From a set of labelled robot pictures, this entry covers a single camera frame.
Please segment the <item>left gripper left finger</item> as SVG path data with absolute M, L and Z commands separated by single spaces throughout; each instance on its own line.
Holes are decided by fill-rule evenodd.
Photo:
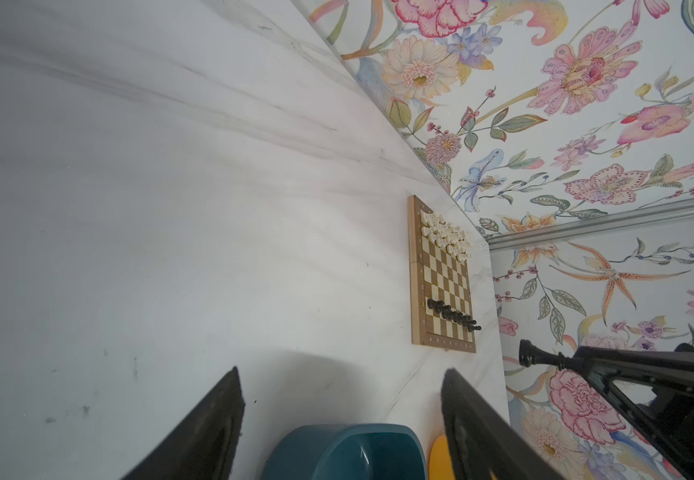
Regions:
M 244 410 L 239 371 L 233 368 L 125 477 L 130 480 L 229 478 Z

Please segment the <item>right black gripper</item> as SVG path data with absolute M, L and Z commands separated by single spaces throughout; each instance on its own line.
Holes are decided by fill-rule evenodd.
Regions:
M 581 376 L 686 479 L 694 479 L 694 346 L 673 352 L 579 348 L 549 353 L 530 340 L 519 364 L 554 366 Z

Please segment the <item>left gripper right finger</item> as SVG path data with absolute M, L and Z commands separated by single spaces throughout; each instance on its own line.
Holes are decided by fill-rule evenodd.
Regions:
M 456 479 L 563 479 L 453 368 L 441 403 Z

